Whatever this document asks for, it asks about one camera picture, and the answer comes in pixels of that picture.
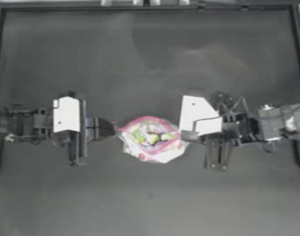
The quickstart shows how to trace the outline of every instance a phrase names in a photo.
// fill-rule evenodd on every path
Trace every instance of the snack package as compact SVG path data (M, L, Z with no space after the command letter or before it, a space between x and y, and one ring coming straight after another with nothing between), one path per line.
M124 152L142 161L168 163L185 151L188 143L169 121L144 116L120 128Z

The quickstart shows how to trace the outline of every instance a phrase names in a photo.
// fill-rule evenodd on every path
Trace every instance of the black table surface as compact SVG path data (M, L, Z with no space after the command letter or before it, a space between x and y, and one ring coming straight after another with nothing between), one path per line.
M70 89L89 115L125 125L177 124L189 87L244 95L252 109L300 101L287 12L9 12L3 33L0 104L50 106ZM0 236L300 235L291 142L236 149L225 173L203 170L200 145L166 165L124 154L117 138L89 156L73 169L50 142L6 146Z

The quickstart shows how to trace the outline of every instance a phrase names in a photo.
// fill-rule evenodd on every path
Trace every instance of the metal frame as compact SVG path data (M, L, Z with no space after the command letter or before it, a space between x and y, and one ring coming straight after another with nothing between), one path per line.
M2 3L0 2L0 52L2 52L2 35L6 14L9 11L77 11L77 10L91 10L91 11L174 11L174 10L192 10L204 12L239 12L239 11L280 11L287 10L289 12L289 21L292 24L292 36L295 43L295 50L298 55L298 64L300 70L300 5L299 4L211 4L200 0L129 0L117 1L102 0L102 1L79 1L79 2L25 2L25 3ZM295 143L293 155L300 160L300 144Z

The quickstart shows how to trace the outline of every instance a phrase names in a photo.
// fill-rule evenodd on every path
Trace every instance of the pink plastic bag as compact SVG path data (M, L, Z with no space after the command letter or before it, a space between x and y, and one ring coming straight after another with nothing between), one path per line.
M144 116L120 129L124 152L144 161L168 163L185 151L188 144L181 133L169 121Z

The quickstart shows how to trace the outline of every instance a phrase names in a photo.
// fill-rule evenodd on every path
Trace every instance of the cable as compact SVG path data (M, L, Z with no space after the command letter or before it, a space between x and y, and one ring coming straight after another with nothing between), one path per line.
M220 105L224 105L224 106L227 107L228 112L223 113L223 114L219 115L219 116L211 117L211 118L201 118L201 119L197 119L197 120L195 120L195 123L196 123L196 122L200 122L200 121L211 121L211 120L223 118L225 115L231 114L232 111L237 108L237 106L239 106L240 103L241 103L241 100L243 100L243 97L239 98L239 100L236 101L236 103L235 103L235 105L232 106L231 109L228 109L228 106L225 105L225 103L221 103Z
M253 118L255 120L257 121L264 121L264 120L269 120L272 118L281 118L284 117L284 114L279 115L279 116L275 116L275 117L267 117L267 118L260 118L257 115L255 115L252 113L252 111L249 110L249 107L248 107L248 104L247 104L247 100L245 100L245 97L240 97L239 100L236 101L235 105L232 106L231 109L228 109L228 106L225 103L220 103L220 105L223 105L225 107L225 109L228 110L225 113L223 113L221 115L219 116L215 116L215 117L211 117L211 118L201 118L201 119L197 119L195 120L195 123L196 122L200 122L200 121L211 121L211 120L216 120L219 118L223 118L225 115L231 114L233 112L233 110L237 108L237 106L240 105L240 103L243 102L243 105L245 107L245 112L247 114L249 115L251 118ZM289 111L291 112L298 112L300 110L300 106L296 107L293 110Z

